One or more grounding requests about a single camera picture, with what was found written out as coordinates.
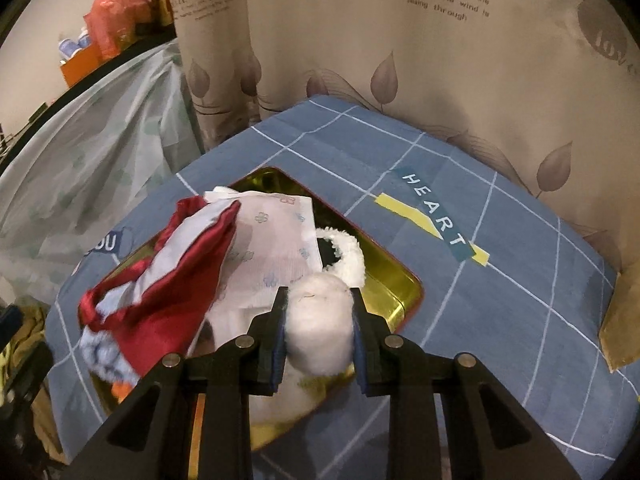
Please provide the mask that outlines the gold red tin box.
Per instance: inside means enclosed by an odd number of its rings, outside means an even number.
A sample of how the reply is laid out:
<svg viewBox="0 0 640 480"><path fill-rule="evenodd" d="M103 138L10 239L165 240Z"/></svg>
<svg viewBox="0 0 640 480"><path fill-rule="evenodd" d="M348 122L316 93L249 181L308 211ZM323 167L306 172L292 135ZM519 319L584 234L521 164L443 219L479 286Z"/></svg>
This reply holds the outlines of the gold red tin box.
<svg viewBox="0 0 640 480"><path fill-rule="evenodd" d="M336 276L349 287L358 287L367 309L386 319L397 330L410 313L420 307L424 292L419 280L397 259L358 230L346 217L320 200L308 188L278 168L257 169L231 188L216 186L204 193L209 203L228 200L239 194L242 209L238 217L236 240L221 268L218 297L208 313L206 330L213 330L206 340L221 346L255 315L267 309L273 300L271 289L293 283L318 264L323 272ZM289 204L294 214L301 214L300 228L284 215ZM308 248L311 228L316 229L317 249ZM93 374L104 382L128 384L138 381L137 372L126 361L115 339L110 350L87 353L85 360ZM191 344L195 353L208 344ZM250 398L250 440L252 451L263 448L289 432L297 422L316 410L334 392L346 387L354 377L354 367L341 374L309 374L307 367L285 365L284 384L273 398Z"/></svg>

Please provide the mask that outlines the red plastic bag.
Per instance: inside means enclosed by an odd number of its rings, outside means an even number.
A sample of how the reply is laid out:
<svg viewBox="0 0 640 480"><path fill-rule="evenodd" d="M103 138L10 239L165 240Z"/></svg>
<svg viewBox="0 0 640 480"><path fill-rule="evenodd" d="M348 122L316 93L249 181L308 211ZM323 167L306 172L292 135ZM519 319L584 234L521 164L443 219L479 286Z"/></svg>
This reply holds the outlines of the red plastic bag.
<svg viewBox="0 0 640 480"><path fill-rule="evenodd" d="M168 0L94 0L84 20L102 61L172 24Z"/></svg>

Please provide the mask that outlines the orange plush toy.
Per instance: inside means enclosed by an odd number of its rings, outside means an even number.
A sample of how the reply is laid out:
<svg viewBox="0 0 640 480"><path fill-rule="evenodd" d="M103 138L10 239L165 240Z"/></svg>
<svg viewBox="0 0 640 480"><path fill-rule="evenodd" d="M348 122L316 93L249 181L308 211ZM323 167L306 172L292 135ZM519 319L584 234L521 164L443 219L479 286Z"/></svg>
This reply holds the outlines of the orange plush toy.
<svg viewBox="0 0 640 480"><path fill-rule="evenodd" d="M111 386L111 394L118 404L121 404L132 390L134 386L129 382L113 382Z"/></svg>

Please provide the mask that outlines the red sleep mask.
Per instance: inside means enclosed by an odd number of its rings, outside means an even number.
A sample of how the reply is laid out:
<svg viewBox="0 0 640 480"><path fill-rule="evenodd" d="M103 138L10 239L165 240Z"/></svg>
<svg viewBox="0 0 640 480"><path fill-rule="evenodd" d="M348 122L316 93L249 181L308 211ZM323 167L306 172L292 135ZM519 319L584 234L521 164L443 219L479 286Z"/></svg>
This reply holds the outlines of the red sleep mask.
<svg viewBox="0 0 640 480"><path fill-rule="evenodd" d="M217 295L240 203L179 200L153 253L81 297L82 328L110 332L140 377L163 356L185 354Z"/></svg>

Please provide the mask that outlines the blue checked tablecloth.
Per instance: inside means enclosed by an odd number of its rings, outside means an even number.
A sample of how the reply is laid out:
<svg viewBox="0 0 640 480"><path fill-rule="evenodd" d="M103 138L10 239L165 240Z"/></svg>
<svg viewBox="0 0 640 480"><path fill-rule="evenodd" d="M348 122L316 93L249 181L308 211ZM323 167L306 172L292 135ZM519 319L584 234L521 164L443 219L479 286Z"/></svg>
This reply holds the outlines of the blue checked tablecloth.
<svg viewBox="0 0 640 480"><path fill-rule="evenodd" d="M582 479L601 479L639 416L639 363L611 374L598 331L616 272L539 200L494 170L395 119L314 96L224 142L166 180L122 222L117 258L159 231L175 202L229 185L260 166L280 168L386 248L421 281L424 301L402 334L428 353L475 354L523 402ZM445 244L374 202L408 200L393 167L426 180L454 226L489 252L458 263ZM71 460L106 419L74 348L80 297L116 266L90 252L47 318L56 361L52 412ZM256 479L384 479L388 401L351 384L254 458Z"/></svg>

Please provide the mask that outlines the light blue fluffy sock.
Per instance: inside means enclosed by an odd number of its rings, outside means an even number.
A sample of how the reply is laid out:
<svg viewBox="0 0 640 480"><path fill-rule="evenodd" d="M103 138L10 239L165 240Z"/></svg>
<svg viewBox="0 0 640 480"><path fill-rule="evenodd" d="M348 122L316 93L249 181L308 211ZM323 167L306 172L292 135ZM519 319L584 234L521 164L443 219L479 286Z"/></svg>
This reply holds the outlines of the light blue fluffy sock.
<svg viewBox="0 0 640 480"><path fill-rule="evenodd" d="M82 329L79 349L89 370L104 382L126 382L135 385L140 376L126 360L110 332Z"/></svg>

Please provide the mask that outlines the kraft paper snack bag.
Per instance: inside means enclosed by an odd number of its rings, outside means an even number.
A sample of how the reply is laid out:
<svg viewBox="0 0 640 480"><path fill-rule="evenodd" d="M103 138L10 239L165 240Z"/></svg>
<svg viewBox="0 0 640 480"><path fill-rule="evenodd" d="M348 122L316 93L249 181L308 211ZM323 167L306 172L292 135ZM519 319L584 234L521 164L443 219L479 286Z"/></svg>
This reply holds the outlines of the kraft paper snack bag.
<svg viewBox="0 0 640 480"><path fill-rule="evenodd" d="M618 276L599 332L600 345L611 373L638 361L640 354L640 270L628 266Z"/></svg>

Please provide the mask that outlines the light green plastic bag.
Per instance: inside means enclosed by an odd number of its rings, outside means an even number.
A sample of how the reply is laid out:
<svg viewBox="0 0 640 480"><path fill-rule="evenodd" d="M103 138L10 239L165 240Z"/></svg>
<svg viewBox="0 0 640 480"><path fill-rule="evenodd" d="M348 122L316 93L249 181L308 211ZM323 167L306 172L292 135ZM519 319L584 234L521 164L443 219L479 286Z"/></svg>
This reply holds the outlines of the light green plastic bag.
<svg viewBox="0 0 640 480"><path fill-rule="evenodd" d="M201 152L175 41L116 68L2 171L2 278L50 304L81 258Z"/></svg>

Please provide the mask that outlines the floral white sachet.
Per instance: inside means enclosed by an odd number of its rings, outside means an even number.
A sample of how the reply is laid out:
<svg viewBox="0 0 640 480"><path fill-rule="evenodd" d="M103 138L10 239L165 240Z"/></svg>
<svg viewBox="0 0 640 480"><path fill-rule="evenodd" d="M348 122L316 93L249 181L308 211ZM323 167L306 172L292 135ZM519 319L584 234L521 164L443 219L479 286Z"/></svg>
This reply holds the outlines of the floral white sachet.
<svg viewBox="0 0 640 480"><path fill-rule="evenodd" d="M217 186L204 198L240 203L214 309L268 307L279 287L322 270L310 197Z"/></svg>

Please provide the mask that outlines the beige leaf print curtain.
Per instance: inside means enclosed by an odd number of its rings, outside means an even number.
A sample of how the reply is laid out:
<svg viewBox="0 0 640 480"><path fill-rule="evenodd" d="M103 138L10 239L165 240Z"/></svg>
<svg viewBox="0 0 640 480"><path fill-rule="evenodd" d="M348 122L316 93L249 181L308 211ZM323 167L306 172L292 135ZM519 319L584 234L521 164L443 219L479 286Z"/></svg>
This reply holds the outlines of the beige leaf print curtain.
<svg viewBox="0 0 640 480"><path fill-rule="evenodd" d="M169 0L206 148L315 94L461 148L639 259L639 36L608 0Z"/></svg>

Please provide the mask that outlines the white fluffy sock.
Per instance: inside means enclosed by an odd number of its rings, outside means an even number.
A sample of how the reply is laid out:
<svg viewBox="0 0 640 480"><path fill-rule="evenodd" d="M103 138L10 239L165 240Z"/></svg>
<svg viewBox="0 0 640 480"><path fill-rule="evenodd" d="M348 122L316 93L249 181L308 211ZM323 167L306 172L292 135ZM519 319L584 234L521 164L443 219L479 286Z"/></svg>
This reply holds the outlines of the white fluffy sock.
<svg viewBox="0 0 640 480"><path fill-rule="evenodd" d="M322 271L340 278L349 287L366 284L364 255L356 237L333 228L316 229Z"/></svg>

